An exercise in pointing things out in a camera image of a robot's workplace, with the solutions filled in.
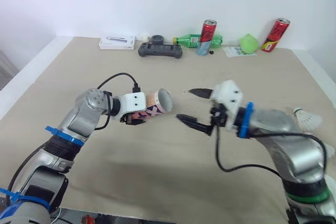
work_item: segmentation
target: white box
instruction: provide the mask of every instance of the white box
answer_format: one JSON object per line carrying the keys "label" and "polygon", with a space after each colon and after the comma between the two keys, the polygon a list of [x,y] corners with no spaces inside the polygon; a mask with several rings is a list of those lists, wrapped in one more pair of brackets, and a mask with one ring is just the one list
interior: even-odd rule
{"label": "white box", "polygon": [[134,50],[135,36],[107,35],[99,42],[101,50]]}

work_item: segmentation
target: paper cup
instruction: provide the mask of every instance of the paper cup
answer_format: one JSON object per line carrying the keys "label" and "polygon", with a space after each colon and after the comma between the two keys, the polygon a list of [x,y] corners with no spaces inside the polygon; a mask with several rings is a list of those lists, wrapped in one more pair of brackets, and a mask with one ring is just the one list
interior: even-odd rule
{"label": "paper cup", "polygon": [[132,115],[133,119],[147,119],[172,111],[172,97],[165,89],[160,89],[146,96],[147,109]]}

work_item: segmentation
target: blue clamp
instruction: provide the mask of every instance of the blue clamp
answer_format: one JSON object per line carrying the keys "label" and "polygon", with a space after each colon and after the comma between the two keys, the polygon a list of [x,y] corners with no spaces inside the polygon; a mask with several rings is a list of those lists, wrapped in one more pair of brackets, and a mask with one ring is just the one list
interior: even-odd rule
{"label": "blue clamp", "polygon": [[32,202],[35,202],[35,203],[38,203],[38,204],[44,206],[45,208],[47,208],[48,211],[50,210],[49,203],[47,201],[45,201],[44,199],[40,199],[40,198],[33,197],[33,196],[24,196],[24,195],[21,195],[19,192],[13,193],[13,192],[8,191],[4,188],[0,188],[0,193],[9,195],[11,197],[11,201],[13,203],[15,203],[18,200],[32,201]]}
{"label": "blue clamp", "polygon": [[79,146],[83,146],[84,145],[83,141],[79,140],[78,138],[74,138],[74,137],[70,136],[69,134],[64,133],[63,131],[60,131],[57,128],[53,128],[53,127],[47,126],[45,129],[47,131],[50,131],[52,133],[52,135],[60,136],[60,137],[64,138],[65,140],[68,140],[68,141],[70,141],[70,142],[72,142],[74,144],[77,144]]}
{"label": "blue clamp", "polygon": [[240,127],[240,131],[239,131],[239,137],[240,138],[246,138],[247,132],[248,132],[248,126],[250,124],[250,117],[252,115],[253,112],[253,102],[249,102],[246,106],[246,111],[245,111],[245,115],[244,115],[244,119],[243,119],[243,123]]}

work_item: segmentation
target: green ring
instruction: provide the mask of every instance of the green ring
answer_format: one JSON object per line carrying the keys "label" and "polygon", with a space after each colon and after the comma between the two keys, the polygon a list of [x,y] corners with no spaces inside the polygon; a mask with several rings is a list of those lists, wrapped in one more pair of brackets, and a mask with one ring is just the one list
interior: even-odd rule
{"label": "green ring", "polygon": [[320,193],[319,195],[310,196],[310,197],[296,196],[296,195],[289,194],[289,193],[286,193],[286,194],[288,195],[289,198],[291,198],[292,200],[295,200],[297,202],[301,202],[301,203],[305,203],[305,204],[316,204],[316,203],[320,203],[320,202],[328,199],[328,197],[330,195],[330,191],[329,191],[328,188],[326,188],[324,190],[324,192]]}

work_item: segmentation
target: red can label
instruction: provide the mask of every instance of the red can label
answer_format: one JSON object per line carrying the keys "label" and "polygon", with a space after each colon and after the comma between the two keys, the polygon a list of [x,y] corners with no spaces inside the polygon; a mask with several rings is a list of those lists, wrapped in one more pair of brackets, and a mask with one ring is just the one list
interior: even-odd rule
{"label": "red can label", "polygon": [[212,40],[215,34],[216,24],[217,22],[214,20],[206,20],[204,22],[201,37],[199,38],[200,42],[207,42]]}
{"label": "red can label", "polygon": [[277,19],[261,49],[265,52],[272,52],[279,40],[281,39],[282,35],[286,31],[289,24],[290,21],[287,19]]}

